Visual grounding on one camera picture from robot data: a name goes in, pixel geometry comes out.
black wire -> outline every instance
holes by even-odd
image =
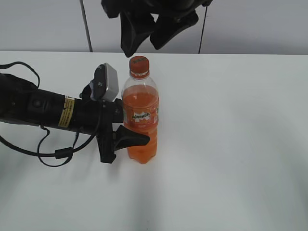
[[[205,14],[204,14],[204,19],[203,19],[203,27],[202,27],[202,34],[201,34],[201,39],[200,39],[198,54],[200,54],[200,50],[201,50],[201,45],[202,45],[202,39],[203,39],[203,32],[204,32],[204,26],[205,26],[206,15],[207,15],[207,7],[205,8]]]
[[[30,67],[28,64],[24,63],[24,62],[13,62],[13,63],[10,63],[10,64],[0,64],[0,69],[7,69],[7,68],[10,68],[14,65],[17,65],[17,64],[20,64],[20,65],[23,65],[25,67],[27,67],[28,69],[30,69],[38,78],[38,85],[37,85],[37,88],[35,90],[31,90],[31,91],[25,91],[25,93],[27,92],[34,92],[36,91],[38,88],[39,88],[39,85],[40,85],[40,77],[38,75],[38,73],[32,68]],[[94,137],[96,136],[96,133],[98,131],[98,128],[100,127],[100,123],[101,123],[101,118],[102,118],[102,103],[99,102],[99,117],[98,117],[98,122],[97,122],[97,125],[95,127],[95,130],[92,132],[91,136],[82,144],[80,145],[78,148],[74,149],[74,146],[77,142],[74,143],[74,146],[73,146],[73,153],[76,153],[78,151],[80,151],[81,149],[83,149],[84,147],[86,147],[93,139]],[[47,131],[47,135],[40,141],[39,145],[38,145],[38,148],[40,147],[41,143],[44,141],[44,139],[49,135],[50,131],[47,129],[47,128],[44,128],[44,127],[41,127],[43,130]],[[0,142],[3,143],[5,146],[17,151],[17,152],[20,152],[20,153],[23,153],[23,154],[26,154],[26,155],[31,155],[31,156],[37,156],[40,160],[41,160],[41,157],[55,157],[55,154],[42,154],[42,153],[39,153],[39,152],[31,152],[31,151],[28,151],[28,150],[25,150],[25,149],[22,149],[22,148],[19,148],[13,144],[11,144],[10,142],[8,142],[7,140],[5,140],[2,136],[0,136]]]
[[[22,66],[25,66],[27,67],[30,71],[32,71],[38,78],[38,84],[37,84],[37,88],[35,90],[30,90],[30,91],[24,91],[25,93],[27,92],[33,92],[33,91],[36,91],[37,89],[39,89],[39,85],[40,85],[40,77],[38,75],[38,73],[32,68],[30,67],[28,64],[24,63],[24,62],[20,62],[20,61],[17,61],[17,62],[13,62],[13,63],[10,63],[10,64],[0,64],[0,69],[8,69],[14,65],[17,65],[17,64],[20,64]]]
[[[23,154],[31,155],[31,156],[36,156],[36,157],[38,156],[38,154],[35,153],[35,152],[31,152],[31,151],[28,151],[28,150],[16,147],[15,145],[13,145],[10,142],[8,142],[7,140],[5,140],[2,136],[0,136],[0,142],[3,143],[8,148],[11,148],[11,149],[13,149],[13,150],[15,150],[15,151],[17,151],[19,153],[23,153]],[[40,153],[40,156],[41,157],[54,157],[54,154],[43,154],[43,153]]]
[[[81,13],[82,13],[82,17],[83,17],[83,23],[85,25],[89,51],[93,52],[92,43],[91,43],[91,39],[90,39],[90,33],[89,33],[89,27],[88,27],[88,22],[87,22],[87,16],[86,16],[85,6],[83,4],[83,0],[79,0],[79,3],[80,3]]]
[[[100,123],[101,123],[101,120],[102,120],[102,108],[103,108],[103,105],[101,102],[99,102],[99,117],[98,117],[98,121],[97,121],[97,124],[96,124],[96,127],[95,127],[95,130],[92,132],[91,136],[82,144],[80,145],[78,148],[73,148],[73,152],[76,153],[76,152],[79,152],[81,149],[83,149],[84,147],[86,147],[93,139],[94,137],[96,136],[96,133],[98,131],[98,128],[100,127]],[[2,136],[0,136],[0,142],[3,143],[5,146],[7,146],[8,148],[11,148],[17,152],[20,152],[20,153],[23,153],[23,154],[26,154],[26,155],[31,155],[31,156],[38,156],[38,153],[36,152],[31,152],[31,151],[28,151],[28,150],[25,150],[25,149],[22,149],[22,148],[19,148],[13,144],[11,144],[10,142],[8,142],[7,140],[5,140]],[[43,154],[43,153],[39,153],[39,156],[40,157],[55,157],[55,154]]]
[[[97,121],[95,130],[92,132],[91,136],[88,138],[88,140],[86,142],[84,142],[78,148],[73,150],[74,153],[76,153],[76,152],[80,151],[81,149],[83,149],[84,147],[86,147],[96,136],[96,133],[98,131],[98,128],[100,127],[101,120],[102,120],[102,109],[103,109],[103,105],[102,105],[101,102],[99,102],[99,116],[98,116],[98,121]]]
[[[63,165],[68,164],[68,163],[72,160],[73,155],[67,157],[67,159],[66,159],[62,164],[59,164],[59,165],[49,165],[49,164],[46,164],[46,163],[42,160],[42,158],[41,158],[41,156],[40,156],[40,153],[39,153],[39,148],[40,148],[41,144],[43,143],[43,141],[49,136],[50,131],[49,131],[47,128],[43,127],[43,126],[41,126],[41,129],[47,131],[47,134],[46,134],[46,136],[44,136],[44,137],[41,139],[41,141],[40,141],[39,144],[38,144],[37,155],[38,155],[38,159],[40,160],[40,162],[41,162],[43,165],[46,165],[46,166],[48,166],[48,167],[61,167],[61,166],[63,166]],[[73,149],[74,149],[74,147],[75,147],[75,145],[76,145],[76,143],[77,143],[77,140],[78,140],[78,138],[79,138],[79,135],[80,135],[80,129],[76,132],[75,140],[74,140],[74,143],[73,143]]]

table surface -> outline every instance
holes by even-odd
[[[157,156],[140,165],[121,150],[103,164],[93,141],[48,168],[1,144],[0,230],[308,230],[308,56],[146,56],[160,92]],[[121,89],[128,78],[120,53],[0,52],[13,61],[72,97],[99,64],[118,71]],[[36,83],[22,66],[2,72]],[[35,150],[45,132],[0,123],[0,134]],[[52,129],[41,150],[74,138]]]

